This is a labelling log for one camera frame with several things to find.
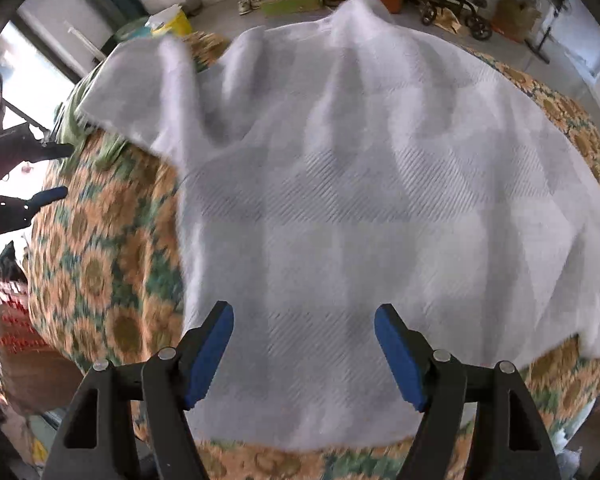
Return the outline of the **grey knit sweater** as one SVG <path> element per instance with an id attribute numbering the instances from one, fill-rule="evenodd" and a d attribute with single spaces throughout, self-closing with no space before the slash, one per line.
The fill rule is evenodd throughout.
<path id="1" fill-rule="evenodd" d="M 283 450 L 399 441 L 373 328 L 392 304 L 469 364 L 600 356 L 600 186 L 486 63 L 378 0 L 237 37 L 197 72 L 173 36 L 107 58 L 79 107 L 178 172 L 184 324 L 235 328 L 197 438 Z"/>

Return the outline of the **dark clothes pile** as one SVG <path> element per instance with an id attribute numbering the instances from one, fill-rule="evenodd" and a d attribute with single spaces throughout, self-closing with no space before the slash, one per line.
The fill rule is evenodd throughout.
<path id="1" fill-rule="evenodd" d="M 9 242 L 0 253 L 0 282 L 28 284 L 16 259 L 15 245 Z"/>

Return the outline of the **green garment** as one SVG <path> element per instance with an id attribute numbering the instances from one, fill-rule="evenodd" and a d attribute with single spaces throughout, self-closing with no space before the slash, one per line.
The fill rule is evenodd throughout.
<path id="1" fill-rule="evenodd" d="M 60 144 L 71 144 L 73 153 L 59 164 L 59 172 L 63 176 L 70 176 L 79 166 L 81 154 L 86 147 L 90 136 L 97 130 L 88 119 L 79 111 L 99 70 L 104 65 L 100 62 L 94 70 L 84 76 L 71 90 L 68 98 L 57 108 L 54 118 L 54 126 L 50 138 Z M 104 144 L 96 156 L 95 166 L 98 170 L 106 170 L 119 158 L 126 141 L 114 133 L 104 134 Z"/>

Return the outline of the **sunflower pattern bed cover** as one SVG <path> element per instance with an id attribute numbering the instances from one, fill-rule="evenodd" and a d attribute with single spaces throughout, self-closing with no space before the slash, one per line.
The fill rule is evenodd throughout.
<path id="1" fill-rule="evenodd" d="M 463 49 L 538 104 L 600 184 L 600 134 L 578 102 L 493 56 Z M 44 185 L 67 185 L 69 194 L 34 219 L 26 263 L 34 328 L 82 373 L 96 358 L 114 364 L 147 358 L 182 329 L 175 171 L 130 144 L 111 167 L 98 170 L 105 133 L 90 136 L 70 176 L 59 172 L 61 161 L 50 165 Z M 581 356 L 577 337 L 521 375 L 552 437 L 600 395 L 600 359 Z M 309 453 L 208 441 L 198 450 L 211 479 L 395 479 L 412 440 Z"/>

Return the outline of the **red patterned bag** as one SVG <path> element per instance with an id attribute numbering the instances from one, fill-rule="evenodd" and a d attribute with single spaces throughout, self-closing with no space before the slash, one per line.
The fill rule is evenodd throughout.
<path id="1" fill-rule="evenodd" d="M 0 281 L 0 400 L 20 415 L 66 408 L 82 378 L 33 327 L 27 286 Z"/>

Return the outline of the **yellow bin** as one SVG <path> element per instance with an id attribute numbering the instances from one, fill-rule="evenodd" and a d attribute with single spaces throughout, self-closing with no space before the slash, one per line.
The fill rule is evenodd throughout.
<path id="1" fill-rule="evenodd" d="M 151 15 L 146 22 L 146 26 L 154 36 L 172 34 L 185 37 L 194 32 L 183 9 L 177 4 Z"/>

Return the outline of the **green cardboard box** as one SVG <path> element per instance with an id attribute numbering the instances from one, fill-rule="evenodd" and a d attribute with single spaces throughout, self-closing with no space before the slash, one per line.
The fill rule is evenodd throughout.
<path id="1" fill-rule="evenodd" d="M 260 0 L 260 10 L 268 18 L 320 10 L 322 0 Z"/>

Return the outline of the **brown paper bag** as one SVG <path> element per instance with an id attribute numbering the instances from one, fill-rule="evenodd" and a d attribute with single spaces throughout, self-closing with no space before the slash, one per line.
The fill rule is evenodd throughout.
<path id="1" fill-rule="evenodd" d="M 494 32 L 522 44 L 540 17 L 539 0 L 498 0 L 491 24 Z"/>

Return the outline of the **standing fan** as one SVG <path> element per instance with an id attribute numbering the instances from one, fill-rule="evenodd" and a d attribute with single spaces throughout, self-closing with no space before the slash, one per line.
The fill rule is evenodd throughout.
<path id="1" fill-rule="evenodd" d="M 543 47 L 550 38 L 550 34 L 553 31 L 555 22 L 563 13 L 571 12 L 571 4 L 569 0 L 547 0 L 550 6 L 550 13 L 548 14 L 548 21 L 542 31 L 542 36 L 539 41 L 533 42 L 531 38 L 526 38 L 524 44 L 528 49 L 543 63 L 550 64 L 550 58 L 544 52 Z"/>

